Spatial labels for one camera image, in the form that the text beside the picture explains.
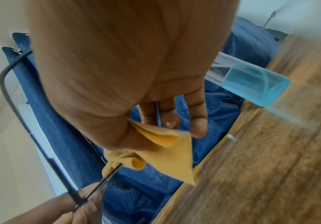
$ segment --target wooden table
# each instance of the wooden table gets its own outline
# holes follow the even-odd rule
[[[321,223],[321,38],[290,35],[268,69],[292,81],[269,109],[246,101],[153,224]]]

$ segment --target bottle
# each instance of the bottle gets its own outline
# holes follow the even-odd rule
[[[206,79],[261,107],[279,97],[289,78],[240,59],[219,53]]]

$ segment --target human hand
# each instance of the human hand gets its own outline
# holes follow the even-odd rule
[[[178,128],[184,95],[196,138],[208,130],[204,78],[238,0],[26,0],[34,55],[55,110],[108,150],[149,150],[128,122]]]
[[[85,198],[98,183],[78,192]],[[97,192],[87,203],[72,213],[76,204],[68,193],[48,200],[38,207],[19,215],[4,224],[100,224],[102,218],[101,198],[106,188]]]

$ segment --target yellow cloth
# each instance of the yellow cloth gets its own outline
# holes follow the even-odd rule
[[[120,163],[123,166],[141,170],[148,162],[159,172],[196,185],[197,180],[192,168],[192,144],[189,132],[160,128],[153,125],[130,121],[132,126],[143,136],[155,143],[147,152],[111,152],[104,150],[108,163],[102,170],[107,176]]]

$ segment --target glasses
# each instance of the glasses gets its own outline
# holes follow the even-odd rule
[[[68,179],[66,178],[66,176],[64,175],[64,173],[61,171],[61,169],[58,167],[56,161],[52,158],[49,158],[48,155],[46,154],[46,152],[42,149],[40,143],[38,142],[38,140],[35,138],[35,136],[32,134],[30,128],[27,126],[26,122],[24,121],[22,115],[20,114],[19,110],[17,109],[17,107],[14,105],[8,91],[7,88],[5,86],[5,78],[7,76],[7,74],[19,63],[21,62],[22,59],[26,58],[28,55],[32,54],[32,49],[29,49],[28,51],[22,53],[21,55],[19,55],[15,61],[13,63],[10,63],[7,67],[5,67],[3,69],[3,71],[0,74],[0,88],[2,90],[3,96],[6,99],[6,101],[8,102],[9,106],[12,108],[14,114],[17,116],[17,118],[19,119],[20,123],[23,125],[23,127],[25,128],[25,130],[28,132],[28,134],[30,135],[30,137],[32,138],[32,140],[34,141],[34,143],[36,144],[37,148],[39,149],[39,151],[41,152],[41,154],[43,155],[43,157],[46,159],[47,163],[51,166],[52,170],[56,173],[56,175],[58,176],[58,178],[61,180],[62,184],[65,186],[65,188],[67,189],[68,194],[71,196],[71,198],[73,199],[73,201],[77,204],[77,207],[75,208],[74,211],[76,211],[78,208],[80,208],[84,203],[86,203],[93,195],[96,191],[100,190],[101,188],[103,188],[106,183],[113,177],[113,175],[116,173],[116,171],[118,170],[118,168],[121,166],[121,164],[114,169],[113,172],[111,172],[108,176],[106,176],[105,178],[103,178],[99,184],[96,186],[96,188],[93,189],[93,191],[86,197],[86,198],[81,198],[78,194],[78,191],[76,191],[74,189],[74,187],[70,184],[70,182],[68,181]]]

